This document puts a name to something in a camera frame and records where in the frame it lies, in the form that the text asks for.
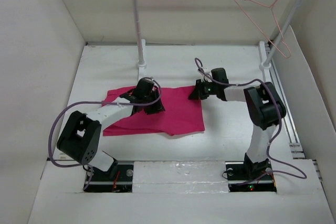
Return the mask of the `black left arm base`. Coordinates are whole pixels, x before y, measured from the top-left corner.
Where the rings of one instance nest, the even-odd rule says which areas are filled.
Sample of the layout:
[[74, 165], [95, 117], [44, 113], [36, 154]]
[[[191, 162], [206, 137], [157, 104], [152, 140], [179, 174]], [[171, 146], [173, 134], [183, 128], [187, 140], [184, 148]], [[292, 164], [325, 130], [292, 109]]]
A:
[[85, 168], [86, 177], [83, 190], [86, 193], [131, 193], [133, 187], [134, 164], [122, 162], [118, 165], [113, 178], [108, 178], [97, 168], [91, 174], [89, 168]]

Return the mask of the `pink wire hanger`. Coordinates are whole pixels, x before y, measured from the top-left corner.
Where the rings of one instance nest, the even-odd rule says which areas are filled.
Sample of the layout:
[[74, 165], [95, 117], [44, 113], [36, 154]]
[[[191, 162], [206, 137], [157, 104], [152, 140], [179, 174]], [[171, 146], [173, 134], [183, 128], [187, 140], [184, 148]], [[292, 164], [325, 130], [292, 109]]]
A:
[[[282, 28], [277, 15], [276, 6], [280, 0], [270, 0], [267, 3], [263, 3], [257, 0], [233, 0], [241, 12], [246, 16], [246, 18], [253, 24], [257, 31], [271, 44], [271, 48], [280, 53], [280, 55], [289, 59], [291, 57], [291, 51], [284, 39], [284, 29]], [[266, 12], [267, 22], [271, 22], [273, 29], [278, 32], [279, 41], [276, 42], [276, 38], [271, 39], [272, 32], [265, 31], [266, 25], [262, 24], [261, 18], [257, 18], [256, 14], [252, 14], [251, 11], [247, 10], [247, 7], [259, 7]]]

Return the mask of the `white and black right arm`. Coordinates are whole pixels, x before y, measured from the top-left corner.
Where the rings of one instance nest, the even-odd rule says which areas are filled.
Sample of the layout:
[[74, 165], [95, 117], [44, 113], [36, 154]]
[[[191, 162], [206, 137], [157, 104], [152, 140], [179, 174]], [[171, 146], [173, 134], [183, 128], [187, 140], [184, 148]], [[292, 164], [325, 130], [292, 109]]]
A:
[[230, 84], [224, 68], [215, 68], [206, 72], [198, 67], [203, 76], [196, 80], [195, 88], [189, 95], [190, 100], [205, 100], [214, 95], [225, 102], [243, 102], [246, 104], [253, 133], [250, 146], [244, 155], [243, 164], [237, 170], [227, 172], [228, 179], [252, 180], [269, 167], [267, 148], [281, 119], [286, 116], [286, 108], [271, 82], [257, 80], [260, 85]]

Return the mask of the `pink trousers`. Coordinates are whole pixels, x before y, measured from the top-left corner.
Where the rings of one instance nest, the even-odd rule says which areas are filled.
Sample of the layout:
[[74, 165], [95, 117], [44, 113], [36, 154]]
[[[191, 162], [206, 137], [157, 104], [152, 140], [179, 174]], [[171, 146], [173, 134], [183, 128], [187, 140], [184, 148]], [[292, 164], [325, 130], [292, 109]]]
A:
[[166, 133], [169, 136], [205, 130], [200, 100], [189, 100], [193, 86], [162, 88], [165, 111], [147, 115], [144, 111], [124, 118], [103, 130], [103, 136]]

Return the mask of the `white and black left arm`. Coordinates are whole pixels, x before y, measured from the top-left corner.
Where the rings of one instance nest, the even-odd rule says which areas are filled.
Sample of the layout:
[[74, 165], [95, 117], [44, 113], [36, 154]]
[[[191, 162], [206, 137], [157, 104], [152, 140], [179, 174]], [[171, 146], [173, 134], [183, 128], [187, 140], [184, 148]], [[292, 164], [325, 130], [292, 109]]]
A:
[[99, 149], [102, 132], [141, 111], [148, 115], [165, 111], [161, 95], [160, 85], [154, 79], [144, 77], [135, 88], [117, 96], [112, 102], [85, 101], [85, 104], [101, 104], [101, 107], [88, 113], [72, 112], [56, 148], [79, 165], [87, 166], [91, 172], [99, 171], [105, 180], [114, 179], [118, 173], [118, 161]]

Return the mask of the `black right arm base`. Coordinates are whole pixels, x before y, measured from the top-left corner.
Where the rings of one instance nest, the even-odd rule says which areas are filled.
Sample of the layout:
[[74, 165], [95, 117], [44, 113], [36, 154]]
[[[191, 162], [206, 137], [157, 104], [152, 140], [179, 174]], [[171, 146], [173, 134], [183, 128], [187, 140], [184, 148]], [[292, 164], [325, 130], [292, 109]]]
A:
[[230, 193], [277, 192], [274, 177], [267, 174], [271, 169], [268, 163], [264, 168], [250, 173], [244, 162], [225, 162], [222, 177], [227, 180]]

